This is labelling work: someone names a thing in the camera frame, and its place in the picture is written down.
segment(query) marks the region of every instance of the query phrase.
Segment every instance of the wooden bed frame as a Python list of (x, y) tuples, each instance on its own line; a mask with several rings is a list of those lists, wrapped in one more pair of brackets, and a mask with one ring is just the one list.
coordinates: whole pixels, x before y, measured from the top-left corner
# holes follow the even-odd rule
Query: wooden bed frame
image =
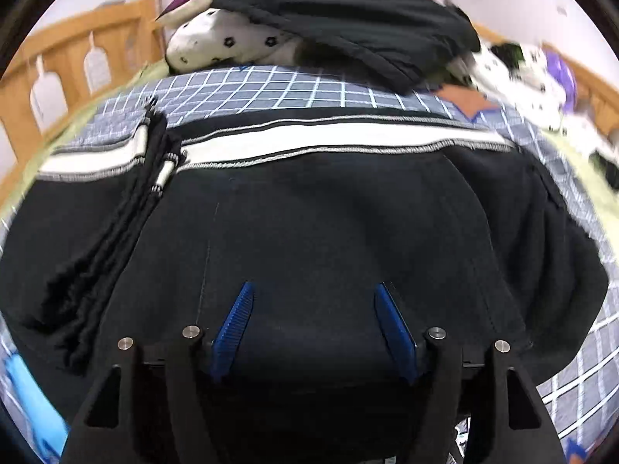
[[(474, 23), (473, 25), (480, 37), (493, 44), (509, 41), (482, 24)], [(554, 45), (543, 42), (542, 48), (559, 54), (572, 69), (576, 77), (578, 99), (587, 99), (591, 103), (595, 111), (595, 125), (598, 130), (608, 135), (612, 129), (619, 128), (619, 92), (578, 61), (564, 55)]]
[[(10, 171), (0, 176), (0, 205), (20, 181), (27, 162), (61, 133), (76, 112), (163, 57), (152, 26), (155, 18), (155, 0), (113, 4), (64, 19), (24, 40), (0, 78), (0, 122), (16, 157)], [(111, 74), (111, 81), (92, 93), (84, 71), (91, 33), (96, 47), (105, 51)], [(30, 104), (39, 56), (44, 70), (60, 77), (67, 104), (66, 115), (43, 132)]]

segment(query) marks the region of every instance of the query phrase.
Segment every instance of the plaid bed sheet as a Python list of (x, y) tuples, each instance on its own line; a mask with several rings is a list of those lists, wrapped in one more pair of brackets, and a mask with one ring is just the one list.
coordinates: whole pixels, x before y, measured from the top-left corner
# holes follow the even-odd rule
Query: plaid bed sheet
[[(619, 269), (593, 205), (569, 163), (544, 139), (541, 131), (513, 108), (486, 110), (469, 120), (454, 104), (430, 92), (399, 96), (368, 83), (347, 82), (344, 75), (321, 70), (271, 66), (216, 69), (135, 87), (106, 100), (81, 133), (61, 148), (105, 147), (129, 138), (144, 114), (148, 97), (166, 112), (169, 126), (206, 117), (261, 109), (324, 106), (393, 107), (441, 114), (473, 127), (490, 127), (537, 156), (547, 167), (566, 199), (573, 217), (596, 241), (610, 280), (604, 305), (574, 361), (538, 386), (556, 431), (588, 449), (613, 420), (619, 404)], [(0, 224), (0, 256), (11, 217)], [(26, 439), (32, 441), (26, 414), (15, 397), (2, 363), (15, 352), (0, 319), (0, 398)], [(458, 426), (458, 442), (465, 446), (469, 422)]]

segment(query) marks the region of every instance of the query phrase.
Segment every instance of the wooden headboard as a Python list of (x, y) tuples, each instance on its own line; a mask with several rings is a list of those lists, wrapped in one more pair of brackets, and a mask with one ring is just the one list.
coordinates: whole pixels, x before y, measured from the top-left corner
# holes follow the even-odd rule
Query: wooden headboard
[[(481, 38), (491, 43), (503, 43), (508, 39), (481, 24), (473, 24)], [(619, 92), (606, 80), (601, 79), (578, 61), (566, 56), (554, 45), (543, 42), (542, 48), (556, 52), (569, 65), (576, 77), (578, 99), (588, 99), (595, 111), (595, 125), (607, 135), (614, 128), (619, 128)]]
[[(0, 155), (12, 151), (15, 156), (13, 159), (9, 155), (10, 162), (5, 157), (4, 167), (0, 165), (0, 204), (19, 180), (26, 163), (58, 136), (73, 114), (100, 95), (129, 82), (145, 63), (163, 57), (152, 26), (155, 17), (155, 0), (119, 3), (57, 22), (24, 40), (0, 78), (0, 143), (4, 145)], [(107, 60), (104, 71), (108, 74), (91, 74), (89, 86), (85, 58), (93, 47), (98, 55), (90, 55), (90, 59), (96, 58), (100, 65), (102, 49)], [(61, 109), (59, 116), (52, 117), (55, 109), (47, 111), (51, 115), (43, 117), (47, 122), (45, 128), (40, 128), (44, 108), (37, 103), (49, 96), (37, 98), (36, 88), (33, 91), (41, 68), (46, 74), (58, 76), (66, 100), (66, 111)], [(31, 102), (38, 110), (31, 107)]]

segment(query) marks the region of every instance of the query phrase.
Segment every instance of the blue gripper pad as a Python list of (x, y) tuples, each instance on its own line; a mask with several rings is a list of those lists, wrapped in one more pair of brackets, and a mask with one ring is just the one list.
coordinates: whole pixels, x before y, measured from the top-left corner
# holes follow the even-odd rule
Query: blue gripper pad
[(417, 347), (391, 294), (380, 284), (374, 292), (374, 310), (391, 358), (400, 376), (409, 384), (417, 378)]
[(254, 285), (245, 283), (241, 293), (236, 297), (222, 329), (212, 347), (209, 374), (213, 381), (220, 382), (230, 373), (236, 350), (238, 349), (243, 333), (250, 320), (251, 310), (254, 307)]

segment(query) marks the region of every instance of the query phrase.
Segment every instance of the metal screw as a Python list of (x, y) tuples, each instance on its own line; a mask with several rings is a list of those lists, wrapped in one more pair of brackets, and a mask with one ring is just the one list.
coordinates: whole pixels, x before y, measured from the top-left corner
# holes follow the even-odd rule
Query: metal screw
[(183, 328), (183, 336), (185, 338), (195, 338), (200, 334), (200, 328), (197, 326), (191, 325)]
[(494, 348), (500, 353), (508, 353), (511, 349), (510, 344), (505, 342), (505, 340), (497, 340), (494, 343)]
[(428, 330), (428, 334), (435, 340), (442, 340), (447, 336), (447, 331), (439, 328), (438, 326), (434, 326)]
[(133, 339), (130, 336), (125, 336), (125, 338), (121, 338), (118, 341), (118, 348), (122, 351), (131, 349), (132, 345), (133, 345)]

